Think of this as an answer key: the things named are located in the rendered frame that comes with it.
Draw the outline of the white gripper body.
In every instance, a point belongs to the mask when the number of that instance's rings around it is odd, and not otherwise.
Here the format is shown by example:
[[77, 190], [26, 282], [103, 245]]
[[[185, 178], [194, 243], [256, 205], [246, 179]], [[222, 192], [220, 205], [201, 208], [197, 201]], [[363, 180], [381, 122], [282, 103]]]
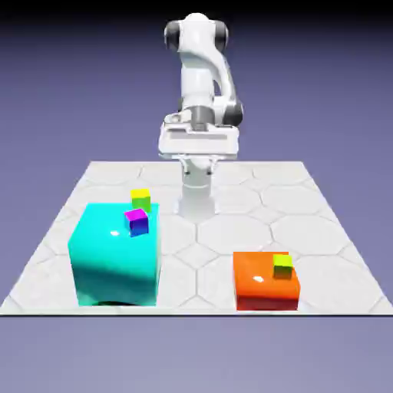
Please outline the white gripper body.
[[162, 124], [158, 150], [166, 156], [236, 157], [239, 151], [239, 129], [207, 125], [206, 131], [194, 131], [190, 123]]

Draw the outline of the small yellow cube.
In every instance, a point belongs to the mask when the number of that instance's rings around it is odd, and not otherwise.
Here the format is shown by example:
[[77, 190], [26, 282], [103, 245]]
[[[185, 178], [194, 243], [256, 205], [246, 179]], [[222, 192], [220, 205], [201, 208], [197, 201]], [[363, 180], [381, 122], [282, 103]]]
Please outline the small yellow cube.
[[151, 211], [150, 191], [147, 188], [132, 189], [130, 198], [133, 210], [142, 209], [145, 213]]

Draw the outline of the small magenta cube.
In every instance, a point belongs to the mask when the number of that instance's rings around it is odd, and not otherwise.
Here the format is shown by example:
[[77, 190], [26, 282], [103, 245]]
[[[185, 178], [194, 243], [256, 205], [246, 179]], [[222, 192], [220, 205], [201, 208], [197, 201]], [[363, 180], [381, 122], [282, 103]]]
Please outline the small magenta cube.
[[149, 219], [143, 209], [129, 210], [124, 213], [124, 217], [131, 237], [149, 233]]

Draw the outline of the small lime cube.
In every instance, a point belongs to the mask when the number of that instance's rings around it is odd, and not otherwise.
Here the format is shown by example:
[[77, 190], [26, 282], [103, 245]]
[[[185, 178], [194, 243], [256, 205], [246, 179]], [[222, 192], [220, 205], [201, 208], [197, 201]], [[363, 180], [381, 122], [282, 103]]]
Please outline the small lime cube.
[[289, 254], [273, 255], [273, 277], [275, 279], [291, 279], [293, 273], [292, 257]]

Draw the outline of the large cyan box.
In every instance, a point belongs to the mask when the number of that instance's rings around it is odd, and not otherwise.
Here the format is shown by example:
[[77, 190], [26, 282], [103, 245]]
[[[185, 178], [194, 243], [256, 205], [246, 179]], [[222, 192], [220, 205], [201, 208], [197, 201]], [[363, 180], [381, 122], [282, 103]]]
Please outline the large cyan box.
[[160, 278], [160, 205], [147, 214], [149, 233], [132, 237], [129, 203], [89, 203], [68, 254], [80, 306], [119, 302], [155, 306]]

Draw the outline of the large orange box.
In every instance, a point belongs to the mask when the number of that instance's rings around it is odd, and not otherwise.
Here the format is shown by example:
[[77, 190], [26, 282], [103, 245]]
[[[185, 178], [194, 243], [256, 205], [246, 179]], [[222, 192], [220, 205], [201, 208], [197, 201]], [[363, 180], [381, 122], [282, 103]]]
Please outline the large orange box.
[[238, 311], [295, 311], [300, 282], [295, 268], [291, 279], [273, 277], [273, 255], [288, 252], [235, 252], [233, 278]]

